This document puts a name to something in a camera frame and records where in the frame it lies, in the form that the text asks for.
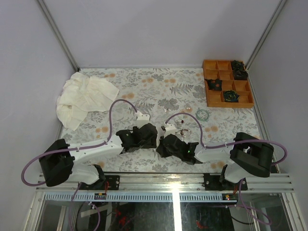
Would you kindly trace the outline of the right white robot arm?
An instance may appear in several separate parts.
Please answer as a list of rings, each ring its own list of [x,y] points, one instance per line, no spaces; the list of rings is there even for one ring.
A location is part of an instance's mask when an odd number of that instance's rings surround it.
[[[185,143],[169,134],[160,139],[156,151],[163,158],[175,156],[189,165],[229,161],[223,167],[219,183],[223,189],[230,190],[249,176],[268,178],[274,147],[244,132],[238,132],[231,142],[210,143],[205,147],[198,142]]]

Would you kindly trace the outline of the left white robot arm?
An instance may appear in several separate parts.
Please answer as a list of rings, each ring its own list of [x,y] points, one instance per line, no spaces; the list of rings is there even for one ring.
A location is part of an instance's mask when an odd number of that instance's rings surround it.
[[[64,139],[55,141],[47,152],[59,151],[39,159],[45,183],[54,187],[68,181],[81,183],[81,188],[102,189],[106,184],[106,177],[95,159],[114,157],[124,153],[133,153],[139,149],[156,148],[157,129],[147,123],[141,128],[136,126],[132,130],[120,130],[112,135],[107,144],[99,141],[86,143],[89,149],[81,149],[76,145],[69,145]]]

